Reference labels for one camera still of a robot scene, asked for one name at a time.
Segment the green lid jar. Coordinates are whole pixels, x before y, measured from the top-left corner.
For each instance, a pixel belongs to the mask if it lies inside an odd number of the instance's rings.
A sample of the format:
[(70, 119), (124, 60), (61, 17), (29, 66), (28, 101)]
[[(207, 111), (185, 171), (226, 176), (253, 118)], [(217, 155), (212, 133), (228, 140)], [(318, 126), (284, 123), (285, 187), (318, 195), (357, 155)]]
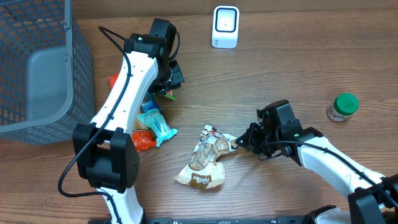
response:
[(342, 122), (355, 114), (359, 108), (359, 101), (351, 93), (342, 93), (328, 106), (326, 114), (336, 122)]

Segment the blue Oreo cookie pack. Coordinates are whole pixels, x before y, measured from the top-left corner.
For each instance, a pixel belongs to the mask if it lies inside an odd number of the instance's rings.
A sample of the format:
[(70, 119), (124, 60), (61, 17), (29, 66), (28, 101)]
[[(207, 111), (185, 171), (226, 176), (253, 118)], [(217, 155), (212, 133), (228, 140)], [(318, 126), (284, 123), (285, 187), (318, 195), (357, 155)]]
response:
[(157, 109), (161, 111), (161, 108), (155, 102), (154, 97), (151, 94), (146, 93), (141, 104), (141, 111), (142, 113), (146, 113), (147, 111), (152, 109)]

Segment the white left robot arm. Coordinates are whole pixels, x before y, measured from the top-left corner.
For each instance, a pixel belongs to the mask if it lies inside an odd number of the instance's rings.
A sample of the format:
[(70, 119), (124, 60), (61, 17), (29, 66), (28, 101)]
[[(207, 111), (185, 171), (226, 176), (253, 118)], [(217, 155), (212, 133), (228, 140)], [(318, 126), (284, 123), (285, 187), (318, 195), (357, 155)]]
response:
[(175, 60), (179, 39), (177, 28), (168, 20), (155, 18), (148, 34), (131, 34), (118, 49), (123, 63), (107, 100), (89, 124), (76, 125), (72, 140), (75, 157), (58, 181), (58, 191), (73, 165), (100, 195), (111, 213), (108, 223), (144, 223), (134, 183), (140, 158), (132, 141), (132, 129), (146, 94), (165, 95), (180, 88), (184, 77)]

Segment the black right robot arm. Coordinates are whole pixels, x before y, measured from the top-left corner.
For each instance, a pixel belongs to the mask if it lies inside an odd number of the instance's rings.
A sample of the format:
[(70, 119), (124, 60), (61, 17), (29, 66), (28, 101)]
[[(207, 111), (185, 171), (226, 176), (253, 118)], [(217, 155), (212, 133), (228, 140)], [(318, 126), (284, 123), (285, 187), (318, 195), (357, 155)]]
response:
[(279, 100), (257, 111), (237, 138), (238, 146), (264, 161), (289, 157), (313, 171), (349, 203), (344, 211), (326, 205), (302, 217), (302, 223), (397, 223), (397, 176), (386, 177), (355, 162), (339, 151), (313, 127), (303, 129), (288, 100)]

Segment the green snack packet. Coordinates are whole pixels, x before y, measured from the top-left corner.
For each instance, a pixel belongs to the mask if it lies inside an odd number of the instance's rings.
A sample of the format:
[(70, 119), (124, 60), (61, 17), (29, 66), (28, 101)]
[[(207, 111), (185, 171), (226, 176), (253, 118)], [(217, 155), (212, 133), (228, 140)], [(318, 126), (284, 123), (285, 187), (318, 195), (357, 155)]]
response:
[(171, 100), (175, 100), (175, 99), (176, 99), (176, 97), (174, 97), (174, 94), (173, 94), (173, 91), (172, 91), (172, 90), (167, 91), (167, 92), (165, 93), (164, 96), (165, 96), (166, 98), (171, 99)]

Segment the beige paper bag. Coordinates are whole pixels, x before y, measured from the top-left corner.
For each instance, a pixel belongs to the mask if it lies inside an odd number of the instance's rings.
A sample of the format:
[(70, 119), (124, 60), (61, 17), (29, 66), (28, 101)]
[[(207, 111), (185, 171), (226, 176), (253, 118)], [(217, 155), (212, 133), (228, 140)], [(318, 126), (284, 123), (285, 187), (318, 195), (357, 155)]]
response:
[(201, 131), (190, 162), (174, 179), (181, 184), (201, 190), (223, 184), (224, 166), (217, 159), (236, 151), (239, 148), (236, 140), (236, 137), (223, 134), (216, 128), (206, 125)]

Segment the red snack packet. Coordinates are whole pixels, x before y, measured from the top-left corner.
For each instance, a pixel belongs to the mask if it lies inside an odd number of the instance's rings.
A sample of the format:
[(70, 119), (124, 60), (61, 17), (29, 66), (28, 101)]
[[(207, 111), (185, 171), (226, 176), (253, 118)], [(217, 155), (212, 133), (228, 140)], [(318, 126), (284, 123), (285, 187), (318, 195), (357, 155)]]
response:
[(145, 151), (156, 146), (156, 141), (149, 128), (137, 118), (134, 120), (132, 141), (137, 151)]

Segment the teal snack packet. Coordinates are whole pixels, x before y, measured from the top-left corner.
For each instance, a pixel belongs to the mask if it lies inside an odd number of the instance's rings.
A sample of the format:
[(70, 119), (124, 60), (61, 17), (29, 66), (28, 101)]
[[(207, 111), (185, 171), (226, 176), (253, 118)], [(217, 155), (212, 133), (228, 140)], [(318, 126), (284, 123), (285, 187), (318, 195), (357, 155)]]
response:
[(177, 129), (168, 126), (165, 118), (156, 108), (137, 115), (137, 119), (154, 132), (157, 147), (160, 147), (164, 141), (171, 140), (178, 133)]

